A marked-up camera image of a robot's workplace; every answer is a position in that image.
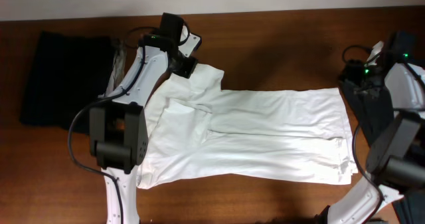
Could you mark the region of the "folded black garment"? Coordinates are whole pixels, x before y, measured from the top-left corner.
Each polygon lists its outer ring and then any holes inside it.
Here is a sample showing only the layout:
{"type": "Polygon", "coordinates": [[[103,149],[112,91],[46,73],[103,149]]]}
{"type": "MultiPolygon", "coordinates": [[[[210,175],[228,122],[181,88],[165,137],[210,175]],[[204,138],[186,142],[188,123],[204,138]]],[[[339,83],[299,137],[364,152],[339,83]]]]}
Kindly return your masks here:
{"type": "Polygon", "coordinates": [[[37,43],[19,121],[69,129],[75,115],[107,89],[113,69],[112,39],[43,31],[37,43]]]}

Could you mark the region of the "white t-shirt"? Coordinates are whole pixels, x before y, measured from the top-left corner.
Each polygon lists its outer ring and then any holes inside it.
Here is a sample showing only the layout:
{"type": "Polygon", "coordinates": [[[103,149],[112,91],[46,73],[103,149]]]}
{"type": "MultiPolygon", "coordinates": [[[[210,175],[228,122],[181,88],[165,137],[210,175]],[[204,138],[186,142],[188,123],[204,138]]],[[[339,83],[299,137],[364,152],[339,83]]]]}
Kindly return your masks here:
{"type": "Polygon", "coordinates": [[[213,175],[347,185],[357,172],[337,88],[224,90],[206,64],[172,75],[146,109],[149,145],[140,189],[213,175]]]}

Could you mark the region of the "folded grey garment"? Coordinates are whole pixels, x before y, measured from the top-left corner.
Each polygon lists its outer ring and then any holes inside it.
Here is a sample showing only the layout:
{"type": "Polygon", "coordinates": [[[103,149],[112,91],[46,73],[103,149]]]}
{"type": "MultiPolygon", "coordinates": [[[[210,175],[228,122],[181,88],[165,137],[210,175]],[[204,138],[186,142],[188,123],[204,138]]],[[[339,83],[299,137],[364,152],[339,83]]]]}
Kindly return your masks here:
{"type": "Polygon", "coordinates": [[[127,51],[124,42],[119,39],[112,40],[112,46],[115,48],[112,64],[112,73],[105,91],[108,96],[124,79],[124,68],[126,65],[127,51]]]}

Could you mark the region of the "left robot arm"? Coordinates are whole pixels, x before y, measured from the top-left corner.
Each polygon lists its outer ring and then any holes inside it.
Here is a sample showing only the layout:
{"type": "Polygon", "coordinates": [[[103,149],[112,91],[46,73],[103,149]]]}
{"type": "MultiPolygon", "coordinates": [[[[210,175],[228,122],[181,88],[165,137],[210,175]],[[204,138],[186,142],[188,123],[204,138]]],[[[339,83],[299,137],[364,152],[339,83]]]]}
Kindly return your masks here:
{"type": "Polygon", "coordinates": [[[202,39],[178,15],[164,13],[156,31],[144,35],[137,56],[120,85],[89,109],[90,153],[104,176],[108,223],[139,223],[137,169],[148,148],[145,106],[166,72],[192,74],[192,53],[202,39]]]}

